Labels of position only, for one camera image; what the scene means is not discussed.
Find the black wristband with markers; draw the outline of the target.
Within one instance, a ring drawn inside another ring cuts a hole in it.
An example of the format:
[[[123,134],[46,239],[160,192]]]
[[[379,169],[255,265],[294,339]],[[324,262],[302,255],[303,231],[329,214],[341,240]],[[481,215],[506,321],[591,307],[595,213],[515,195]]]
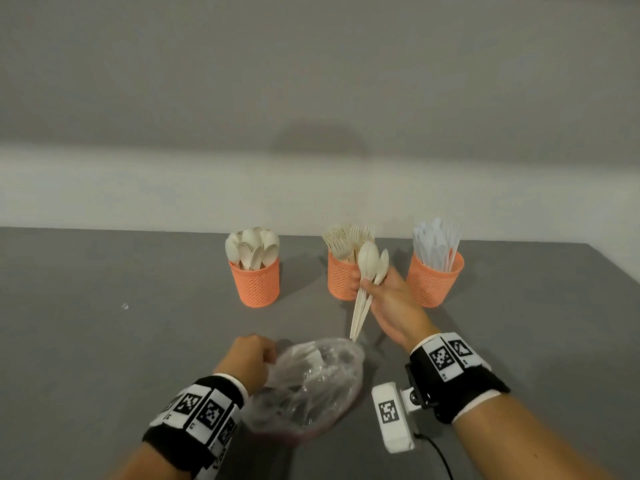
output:
[[[433,409],[436,419],[447,425],[488,398],[511,392],[454,332],[423,339],[405,369],[421,407]]]
[[[228,374],[197,379],[151,421],[142,441],[191,480],[214,480],[248,399],[244,385]]]

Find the bunch of white knives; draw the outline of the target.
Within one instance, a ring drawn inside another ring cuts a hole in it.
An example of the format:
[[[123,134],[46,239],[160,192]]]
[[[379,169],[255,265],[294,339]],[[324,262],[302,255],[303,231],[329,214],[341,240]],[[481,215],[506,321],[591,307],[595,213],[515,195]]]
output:
[[[451,273],[461,240],[461,226],[440,217],[421,222],[412,229],[413,252],[423,265],[437,272]]]

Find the clear plastic bag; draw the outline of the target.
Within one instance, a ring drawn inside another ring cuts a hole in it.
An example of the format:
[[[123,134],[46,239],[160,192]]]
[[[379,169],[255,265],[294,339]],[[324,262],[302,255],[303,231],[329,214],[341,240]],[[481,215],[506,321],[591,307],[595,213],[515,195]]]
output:
[[[345,338],[295,344],[268,365],[268,379],[241,412],[253,434],[299,444],[324,434],[352,407],[364,381],[365,352]]]

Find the person's left forearm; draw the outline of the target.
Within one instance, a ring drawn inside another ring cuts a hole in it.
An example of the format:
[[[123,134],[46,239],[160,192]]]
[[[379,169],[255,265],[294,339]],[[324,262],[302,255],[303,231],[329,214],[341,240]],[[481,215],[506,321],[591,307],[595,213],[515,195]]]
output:
[[[203,451],[184,435],[148,438],[106,480],[194,480],[207,460]]]

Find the bunch of cream forks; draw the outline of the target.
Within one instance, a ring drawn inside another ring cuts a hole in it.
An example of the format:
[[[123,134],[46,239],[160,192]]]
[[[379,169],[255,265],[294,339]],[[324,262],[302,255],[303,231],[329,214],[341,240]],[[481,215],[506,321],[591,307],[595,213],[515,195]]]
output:
[[[356,264],[361,247],[365,242],[374,242],[375,236],[372,226],[348,224],[332,226],[322,234],[322,239],[335,259]]]

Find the person's right forearm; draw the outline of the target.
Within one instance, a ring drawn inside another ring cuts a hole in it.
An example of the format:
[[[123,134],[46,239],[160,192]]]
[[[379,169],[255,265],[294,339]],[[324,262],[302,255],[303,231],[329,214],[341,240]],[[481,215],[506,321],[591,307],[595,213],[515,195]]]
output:
[[[484,480],[614,480],[512,395],[497,395],[452,423]]]

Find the bunch of cream spoons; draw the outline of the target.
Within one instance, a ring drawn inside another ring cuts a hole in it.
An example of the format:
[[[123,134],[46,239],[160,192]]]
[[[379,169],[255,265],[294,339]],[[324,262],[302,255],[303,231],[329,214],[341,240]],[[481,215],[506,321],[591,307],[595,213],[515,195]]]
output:
[[[229,233],[225,240],[227,261],[240,271],[260,271],[279,258],[280,237],[276,231],[259,226]]]

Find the narrow cream spoon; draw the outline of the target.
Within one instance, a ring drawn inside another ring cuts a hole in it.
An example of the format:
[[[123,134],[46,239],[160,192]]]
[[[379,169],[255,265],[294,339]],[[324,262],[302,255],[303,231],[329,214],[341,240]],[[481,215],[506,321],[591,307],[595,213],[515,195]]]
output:
[[[375,276],[375,279],[370,280],[370,282],[373,281],[375,284],[382,283],[384,281],[386,275],[387,275],[388,265],[389,265],[388,250],[385,249],[380,254],[380,262],[379,262],[378,272],[377,272],[377,274]],[[368,295],[368,296],[369,296],[369,299],[368,299],[367,313],[365,314],[365,318],[366,318],[366,316],[368,314],[368,311],[369,311],[369,309],[371,307],[371,298],[370,298],[370,295]]]

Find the person's right hand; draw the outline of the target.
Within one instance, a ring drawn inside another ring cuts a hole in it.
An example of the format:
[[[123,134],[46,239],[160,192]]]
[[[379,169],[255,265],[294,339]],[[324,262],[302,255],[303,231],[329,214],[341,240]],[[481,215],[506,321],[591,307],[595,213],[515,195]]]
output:
[[[358,288],[360,272],[353,275],[353,288]],[[393,307],[372,307],[371,311],[380,329],[407,354],[425,339],[440,333],[428,318],[424,309],[413,298],[412,291],[395,267],[389,266],[384,281],[396,281],[396,304]],[[370,281],[363,280],[362,287],[370,295]]]

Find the orange perforated cup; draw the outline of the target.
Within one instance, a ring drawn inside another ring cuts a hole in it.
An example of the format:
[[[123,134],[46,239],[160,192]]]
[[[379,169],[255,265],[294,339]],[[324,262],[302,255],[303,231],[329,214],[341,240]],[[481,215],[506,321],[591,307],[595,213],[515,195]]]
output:
[[[228,262],[241,302],[261,308],[276,301],[280,294],[280,258],[258,271],[244,271]]]
[[[464,258],[457,251],[452,265],[452,272],[439,272],[425,266],[413,253],[406,282],[416,302],[425,308],[435,308],[441,305],[464,265]]]
[[[359,272],[356,262],[338,260],[328,252],[327,287],[334,298],[341,301],[354,301],[358,288],[353,288],[353,275]]]

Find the black left wristband with markers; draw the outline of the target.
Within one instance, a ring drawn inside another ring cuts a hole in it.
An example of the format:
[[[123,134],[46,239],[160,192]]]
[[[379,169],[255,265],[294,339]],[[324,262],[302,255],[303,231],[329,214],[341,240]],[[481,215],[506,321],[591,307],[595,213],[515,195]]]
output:
[[[248,399],[244,385],[228,374],[197,379],[151,421],[142,441],[191,480],[214,480]]]

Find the person's left hand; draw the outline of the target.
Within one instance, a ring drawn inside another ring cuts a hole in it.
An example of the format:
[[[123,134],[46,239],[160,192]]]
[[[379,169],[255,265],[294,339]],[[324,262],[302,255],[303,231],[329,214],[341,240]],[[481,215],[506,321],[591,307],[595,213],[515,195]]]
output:
[[[238,380],[248,395],[258,392],[267,382],[265,378],[257,378],[250,369],[249,336],[238,337],[233,342],[226,356],[213,370],[214,374],[225,374]]]

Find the large cream spoon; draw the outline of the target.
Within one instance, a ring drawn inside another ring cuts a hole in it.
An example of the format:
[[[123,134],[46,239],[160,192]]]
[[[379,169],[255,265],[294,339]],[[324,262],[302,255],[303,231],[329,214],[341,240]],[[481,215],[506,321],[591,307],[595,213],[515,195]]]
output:
[[[378,272],[380,254],[377,245],[372,241],[365,242],[358,254],[360,282],[351,320],[349,338],[356,342],[364,325],[369,296],[362,287],[363,280],[373,280]]]

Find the black right wristband with markers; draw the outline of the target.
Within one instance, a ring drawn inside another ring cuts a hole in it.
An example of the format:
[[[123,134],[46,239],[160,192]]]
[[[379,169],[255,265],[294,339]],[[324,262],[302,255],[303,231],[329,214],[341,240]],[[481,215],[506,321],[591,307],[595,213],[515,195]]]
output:
[[[421,407],[433,409],[436,419],[447,425],[488,398],[511,392],[454,332],[423,339],[405,369]]]

